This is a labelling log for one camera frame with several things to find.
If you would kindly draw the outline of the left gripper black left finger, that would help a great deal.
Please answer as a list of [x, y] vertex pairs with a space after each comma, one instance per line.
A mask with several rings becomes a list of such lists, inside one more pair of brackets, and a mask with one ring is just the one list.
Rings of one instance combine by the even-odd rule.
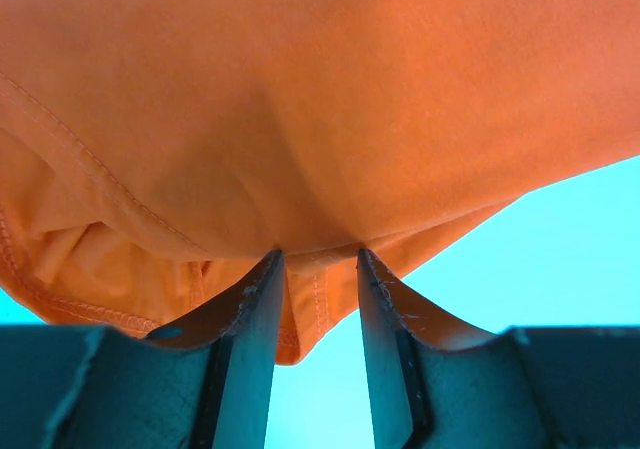
[[107, 325], [3, 326], [2, 446], [262, 447], [283, 282], [272, 251], [142, 339]]

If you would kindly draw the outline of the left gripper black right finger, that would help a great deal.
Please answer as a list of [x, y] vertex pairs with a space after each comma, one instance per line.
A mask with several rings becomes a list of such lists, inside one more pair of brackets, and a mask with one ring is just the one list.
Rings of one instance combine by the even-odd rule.
[[512, 327], [493, 334], [357, 262], [379, 448], [635, 448], [639, 330]]

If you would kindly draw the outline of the orange t shirt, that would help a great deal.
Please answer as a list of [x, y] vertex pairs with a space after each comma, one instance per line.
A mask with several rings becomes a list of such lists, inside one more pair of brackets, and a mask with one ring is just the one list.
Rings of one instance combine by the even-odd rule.
[[639, 0], [1, 0], [1, 286], [142, 336], [286, 257], [277, 361], [639, 152]]

